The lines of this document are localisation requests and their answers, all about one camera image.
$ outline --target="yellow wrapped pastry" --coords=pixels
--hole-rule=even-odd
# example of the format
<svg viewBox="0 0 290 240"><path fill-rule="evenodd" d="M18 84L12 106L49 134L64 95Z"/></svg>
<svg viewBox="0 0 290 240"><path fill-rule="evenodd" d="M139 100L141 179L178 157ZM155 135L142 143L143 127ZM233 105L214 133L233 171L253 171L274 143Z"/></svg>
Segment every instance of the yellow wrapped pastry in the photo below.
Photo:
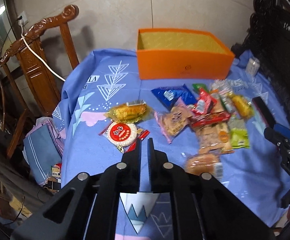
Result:
<svg viewBox="0 0 290 240"><path fill-rule="evenodd" d="M229 93L228 96L242 118L249 119L254 115L252 103L248 102L244 96L235 95L234 93Z"/></svg>
<svg viewBox="0 0 290 240"><path fill-rule="evenodd" d="M116 123L136 123L148 119L151 113L152 109L144 100L135 100L115 106L104 115Z"/></svg>

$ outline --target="green snack bag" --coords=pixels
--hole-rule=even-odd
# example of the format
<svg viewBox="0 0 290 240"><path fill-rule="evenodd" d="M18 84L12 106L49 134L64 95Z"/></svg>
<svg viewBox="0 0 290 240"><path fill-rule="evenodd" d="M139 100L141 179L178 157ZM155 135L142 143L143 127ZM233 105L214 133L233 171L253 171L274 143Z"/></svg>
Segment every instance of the green snack bag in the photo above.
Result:
<svg viewBox="0 0 290 240"><path fill-rule="evenodd" d="M207 93L209 93L209 90L208 90L208 88L207 88L207 85L205 85L205 84L202 84L202 83L195 83L195 84L193 84L192 86L193 86L193 88L194 88L194 91L195 91L196 93L198 93L198 94L199 94L199 89L200 89L200 88L204 89Z"/></svg>
<svg viewBox="0 0 290 240"><path fill-rule="evenodd" d="M230 129L230 142L234 149L249 148L250 141L243 119L238 119L233 115L228 121Z"/></svg>

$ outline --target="blue snack bag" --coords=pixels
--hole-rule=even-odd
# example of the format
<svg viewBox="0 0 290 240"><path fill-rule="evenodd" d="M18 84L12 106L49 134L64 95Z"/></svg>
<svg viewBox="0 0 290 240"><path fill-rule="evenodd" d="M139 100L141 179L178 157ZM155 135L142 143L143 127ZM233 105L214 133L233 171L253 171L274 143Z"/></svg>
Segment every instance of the blue snack bag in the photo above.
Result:
<svg viewBox="0 0 290 240"><path fill-rule="evenodd" d="M154 96L168 109L171 110L179 97L186 105L194 105L197 99L184 84L179 87L161 87L152 90Z"/></svg>

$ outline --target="metal screw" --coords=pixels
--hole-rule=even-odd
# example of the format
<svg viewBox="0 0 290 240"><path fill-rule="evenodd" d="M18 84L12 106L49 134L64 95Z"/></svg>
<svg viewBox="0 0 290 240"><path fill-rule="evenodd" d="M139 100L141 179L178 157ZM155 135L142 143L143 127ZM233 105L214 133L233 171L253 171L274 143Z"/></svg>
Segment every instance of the metal screw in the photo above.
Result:
<svg viewBox="0 0 290 240"><path fill-rule="evenodd" d="M209 174L208 172L204 172L202 174L202 179L205 179L205 180L210 180L212 178L211 174Z"/></svg>
<svg viewBox="0 0 290 240"><path fill-rule="evenodd" d="M174 165L172 164L172 163L164 163L163 164L163 167L165 168L165 169L171 169L171 168L173 168L174 167Z"/></svg>
<svg viewBox="0 0 290 240"><path fill-rule="evenodd" d="M117 163L116 167L117 167L119 170L123 170L124 168L127 167L127 164L126 164L126 163Z"/></svg>
<svg viewBox="0 0 290 240"><path fill-rule="evenodd" d="M78 174L77 178L79 180L85 180L85 179L88 178L88 174L86 172L81 172L81 173Z"/></svg>

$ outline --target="open box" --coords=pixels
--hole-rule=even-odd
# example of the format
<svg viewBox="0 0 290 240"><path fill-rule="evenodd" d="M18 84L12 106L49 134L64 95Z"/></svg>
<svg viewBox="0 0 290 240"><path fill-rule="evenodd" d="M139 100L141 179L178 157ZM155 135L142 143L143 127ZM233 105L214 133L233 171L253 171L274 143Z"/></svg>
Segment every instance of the open box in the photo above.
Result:
<svg viewBox="0 0 290 240"><path fill-rule="evenodd" d="M140 79L224 79L234 54L209 32L140 29L137 41Z"/></svg>

